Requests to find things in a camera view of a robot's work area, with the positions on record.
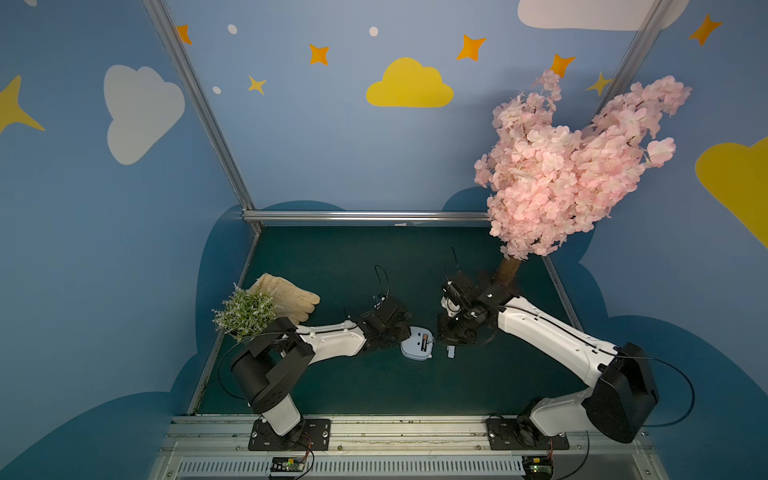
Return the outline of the white alarm device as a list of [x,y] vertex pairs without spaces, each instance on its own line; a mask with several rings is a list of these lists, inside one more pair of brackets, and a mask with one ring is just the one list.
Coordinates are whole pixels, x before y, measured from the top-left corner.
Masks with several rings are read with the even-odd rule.
[[[427,351],[420,350],[422,336],[427,335]],[[410,336],[400,343],[401,354],[409,360],[426,361],[432,358],[435,337],[433,333],[424,327],[410,326]]]

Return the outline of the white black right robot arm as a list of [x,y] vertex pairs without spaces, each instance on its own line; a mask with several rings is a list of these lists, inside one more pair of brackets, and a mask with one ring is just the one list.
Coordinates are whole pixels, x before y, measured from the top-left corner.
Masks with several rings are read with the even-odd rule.
[[494,327],[536,347],[584,384],[580,392],[532,400],[515,417],[510,429],[527,449],[578,431],[596,431],[629,444],[659,403],[642,348],[632,343],[618,347],[592,337],[536,307],[510,286],[478,286],[459,272],[443,284],[441,305],[440,342],[474,344],[480,327]]

